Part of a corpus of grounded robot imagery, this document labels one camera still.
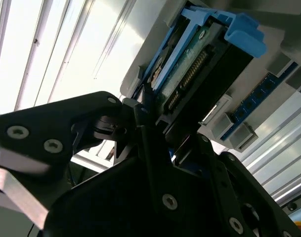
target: blue connector strip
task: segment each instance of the blue connector strip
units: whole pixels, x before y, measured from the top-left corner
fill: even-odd
[[[262,42],[264,34],[257,30],[259,25],[258,22],[244,13],[236,15],[231,12],[192,6],[183,9],[181,15],[190,19],[190,23],[159,74],[154,86],[155,92],[160,89],[168,77],[172,68],[195,34],[197,27],[203,26],[210,16],[218,19],[220,22],[228,26],[228,30],[224,37],[226,41],[242,49],[253,57],[260,57],[266,52],[266,46]]]
[[[274,89],[297,67],[297,63],[292,63],[287,70],[280,76],[268,73],[262,82],[249,94],[240,106],[231,115],[234,124],[220,138],[226,140],[233,131],[271,94]]]

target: black plastic part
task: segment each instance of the black plastic part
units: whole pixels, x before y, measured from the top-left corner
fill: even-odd
[[[0,166],[48,182],[59,179],[74,153],[102,142],[93,135],[94,122],[103,116],[116,117],[121,109],[118,98],[101,91],[1,115]],[[14,125],[27,128],[29,135],[20,140],[9,137],[7,130]],[[63,150],[46,151],[48,139],[60,141]]]
[[[60,197],[44,237],[200,236],[213,223],[202,215],[213,211],[205,207],[203,180],[173,167],[164,136],[142,108],[134,108],[139,156],[126,157]],[[164,206],[164,194],[175,197],[176,210]]]
[[[172,148],[176,150],[190,134],[196,133],[200,127],[198,122],[213,108],[251,60],[252,56],[230,46],[207,76],[204,71],[198,74],[174,112],[167,116],[161,115],[158,121],[162,119],[168,123],[164,133]]]
[[[247,203],[255,209],[259,217],[260,236],[278,237],[288,232],[291,236],[301,237],[300,229],[233,154],[223,152],[218,158],[225,164],[231,182],[235,184],[241,206]]]

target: gray metal block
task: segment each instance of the gray metal block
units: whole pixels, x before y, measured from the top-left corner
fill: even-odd
[[[219,122],[212,129],[212,133],[216,139],[220,139],[231,128],[234,123],[227,114],[224,114]]]
[[[228,139],[233,148],[239,150],[253,135],[254,133],[251,129],[243,123],[229,136]]]

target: black metal bracket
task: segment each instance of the black metal bracket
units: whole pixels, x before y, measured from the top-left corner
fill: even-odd
[[[116,141],[116,165],[63,194],[45,236],[301,237],[232,154],[193,134],[173,165],[152,113],[107,92],[0,116],[0,167],[54,183],[74,153],[102,139]]]
[[[73,154],[103,139],[123,139],[122,107],[101,91],[1,115],[0,167],[47,182],[59,179]]]

